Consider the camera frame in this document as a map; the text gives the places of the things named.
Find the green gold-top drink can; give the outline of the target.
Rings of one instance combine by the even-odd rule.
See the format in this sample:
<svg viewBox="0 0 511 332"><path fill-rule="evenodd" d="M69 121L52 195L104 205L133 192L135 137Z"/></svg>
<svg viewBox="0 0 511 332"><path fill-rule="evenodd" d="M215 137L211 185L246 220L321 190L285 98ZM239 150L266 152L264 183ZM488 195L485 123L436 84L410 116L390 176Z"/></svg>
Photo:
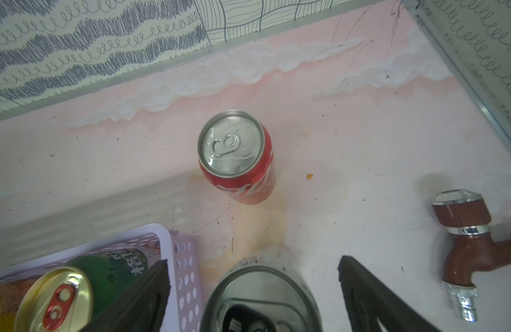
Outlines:
<svg viewBox="0 0 511 332"><path fill-rule="evenodd" d="M0 280L0 331L80 331L160 260L151 247L75 257Z"/></svg>

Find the purple perforated plastic basket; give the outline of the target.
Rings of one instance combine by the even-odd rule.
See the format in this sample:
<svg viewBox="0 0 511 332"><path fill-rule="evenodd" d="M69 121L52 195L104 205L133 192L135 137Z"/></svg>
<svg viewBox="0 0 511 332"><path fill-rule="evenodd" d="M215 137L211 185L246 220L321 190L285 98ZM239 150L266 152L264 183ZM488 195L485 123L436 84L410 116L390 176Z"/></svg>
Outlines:
<svg viewBox="0 0 511 332"><path fill-rule="evenodd" d="M168 261L171 292L161 331L198 331L204 313L197 245L192 236L149 224L105 239L81 244L44 257L0 270L0 282L13 282L43 275L80 255L110 252L124 248L148 247L155 258Z"/></svg>

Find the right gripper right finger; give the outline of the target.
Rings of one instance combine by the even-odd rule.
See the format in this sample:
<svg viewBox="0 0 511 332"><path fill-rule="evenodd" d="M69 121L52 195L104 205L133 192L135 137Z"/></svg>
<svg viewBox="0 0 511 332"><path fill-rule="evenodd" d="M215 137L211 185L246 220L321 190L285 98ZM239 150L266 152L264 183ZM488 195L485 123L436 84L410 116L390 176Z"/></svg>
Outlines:
<svg viewBox="0 0 511 332"><path fill-rule="evenodd" d="M338 266L353 331L437 331L352 256Z"/></svg>

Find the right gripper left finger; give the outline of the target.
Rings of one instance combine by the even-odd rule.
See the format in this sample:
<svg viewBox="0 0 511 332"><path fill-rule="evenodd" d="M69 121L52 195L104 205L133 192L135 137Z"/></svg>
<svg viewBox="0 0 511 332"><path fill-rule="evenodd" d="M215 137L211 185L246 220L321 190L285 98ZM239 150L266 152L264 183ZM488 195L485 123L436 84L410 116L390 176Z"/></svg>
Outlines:
<svg viewBox="0 0 511 332"><path fill-rule="evenodd" d="M170 292L168 260L160 260L82 330L159 331Z"/></svg>

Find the red cola can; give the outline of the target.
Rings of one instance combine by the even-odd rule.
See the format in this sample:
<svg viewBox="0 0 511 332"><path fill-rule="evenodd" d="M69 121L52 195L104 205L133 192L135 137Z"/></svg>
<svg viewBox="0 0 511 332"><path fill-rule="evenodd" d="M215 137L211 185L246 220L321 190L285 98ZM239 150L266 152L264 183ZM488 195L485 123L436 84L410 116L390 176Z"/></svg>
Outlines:
<svg viewBox="0 0 511 332"><path fill-rule="evenodd" d="M272 193L272 139L252 115L228 110L212 117L199 135L197 153L207 180L237 202L259 204Z"/></svg>

